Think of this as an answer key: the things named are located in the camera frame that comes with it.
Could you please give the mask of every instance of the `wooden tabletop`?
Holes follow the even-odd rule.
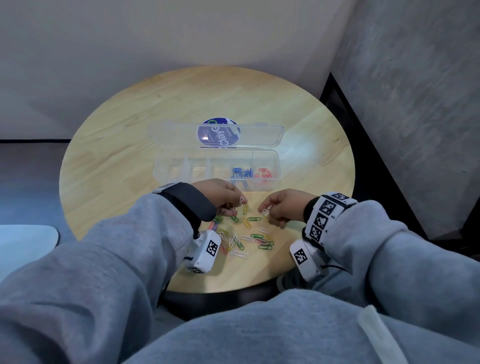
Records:
[[[60,199],[69,226],[82,239],[98,221],[125,213],[159,183],[152,175],[157,147],[147,133],[152,121],[202,123],[226,117],[238,124],[280,124],[285,135],[275,148],[281,179],[274,191],[295,188],[319,195],[351,195],[355,181],[353,154],[332,113],[300,87],[267,73],[240,67],[202,66],[170,71],[133,85],[103,103],[75,133],[63,158]],[[270,192],[245,192],[247,216]],[[180,267],[169,291],[210,293],[237,290],[277,277],[295,266],[289,245],[304,224],[284,230],[266,222],[252,229],[224,218],[221,227],[240,236],[257,226],[271,231],[273,250],[244,242],[248,259],[219,254],[207,274]]]

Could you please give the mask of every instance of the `white wall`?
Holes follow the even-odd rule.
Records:
[[[4,0],[0,139],[71,138],[113,94],[202,64],[319,96],[354,0]]]

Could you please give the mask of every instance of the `floor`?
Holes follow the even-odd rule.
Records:
[[[68,143],[0,144],[0,224],[50,225],[77,241],[63,215],[60,167]]]

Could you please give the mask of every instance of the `concrete wall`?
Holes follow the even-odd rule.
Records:
[[[359,0],[332,73],[431,238],[480,195],[480,1]]]
[[[4,0],[0,139],[70,138],[157,73],[231,64],[319,96],[354,0]]]

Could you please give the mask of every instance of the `gray sweatshirt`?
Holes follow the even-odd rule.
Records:
[[[0,363],[380,363],[362,309],[288,290],[150,341],[152,310],[192,239],[157,194],[13,272],[0,285]],[[409,363],[480,363],[480,263],[391,221],[374,201],[343,213],[326,252],[375,303]]]

